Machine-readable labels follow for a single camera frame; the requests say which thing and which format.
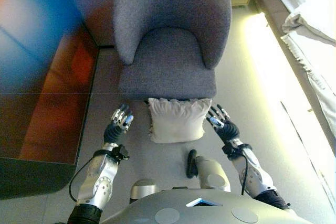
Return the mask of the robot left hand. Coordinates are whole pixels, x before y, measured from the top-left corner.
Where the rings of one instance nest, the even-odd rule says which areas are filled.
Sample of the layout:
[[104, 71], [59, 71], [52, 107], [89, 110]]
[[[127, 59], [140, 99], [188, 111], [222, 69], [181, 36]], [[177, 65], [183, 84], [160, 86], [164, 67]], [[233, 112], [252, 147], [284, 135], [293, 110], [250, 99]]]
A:
[[120, 135], [126, 133], [134, 119], [130, 107], [121, 104], [112, 114], [103, 135], [105, 143], [118, 143]]

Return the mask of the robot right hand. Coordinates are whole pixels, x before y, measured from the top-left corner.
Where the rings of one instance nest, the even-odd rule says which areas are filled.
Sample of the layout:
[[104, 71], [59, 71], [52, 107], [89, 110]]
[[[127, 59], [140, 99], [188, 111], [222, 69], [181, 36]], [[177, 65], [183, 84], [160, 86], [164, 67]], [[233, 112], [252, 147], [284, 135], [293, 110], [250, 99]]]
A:
[[240, 131], [238, 126], [232, 122], [229, 114], [221, 105], [211, 106], [206, 120], [224, 144], [239, 138]]

